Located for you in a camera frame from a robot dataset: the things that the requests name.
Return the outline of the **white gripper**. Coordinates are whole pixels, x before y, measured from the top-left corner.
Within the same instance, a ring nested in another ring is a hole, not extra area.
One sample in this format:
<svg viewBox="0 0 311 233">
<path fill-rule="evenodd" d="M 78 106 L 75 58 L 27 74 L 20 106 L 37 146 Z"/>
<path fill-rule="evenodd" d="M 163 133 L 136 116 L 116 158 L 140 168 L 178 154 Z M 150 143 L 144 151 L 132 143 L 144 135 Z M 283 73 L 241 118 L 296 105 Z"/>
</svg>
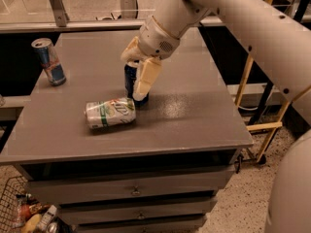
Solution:
<svg viewBox="0 0 311 233">
<path fill-rule="evenodd" d="M 155 83 L 162 70 L 160 59 L 170 57 L 179 45 L 180 40 L 165 32 L 153 17 L 144 22 L 139 36 L 135 36 L 121 54 L 123 62 L 140 61 L 132 94 L 136 101 L 142 101 Z"/>
</svg>

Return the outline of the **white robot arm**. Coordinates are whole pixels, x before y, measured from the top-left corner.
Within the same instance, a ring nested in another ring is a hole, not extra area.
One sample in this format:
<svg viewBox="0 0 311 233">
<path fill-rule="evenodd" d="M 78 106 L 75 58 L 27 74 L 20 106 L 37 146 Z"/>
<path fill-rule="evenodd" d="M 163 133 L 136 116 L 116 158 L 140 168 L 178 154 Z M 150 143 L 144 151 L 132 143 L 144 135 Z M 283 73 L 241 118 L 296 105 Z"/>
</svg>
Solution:
<svg viewBox="0 0 311 233">
<path fill-rule="evenodd" d="M 147 96 L 180 39 L 213 12 L 311 124 L 311 31 L 262 0 L 162 0 L 121 59 L 139 69 L 133 97 Z M 279 164 L 264 233 L 311 233 L 311 131 Z"/>
</svg>

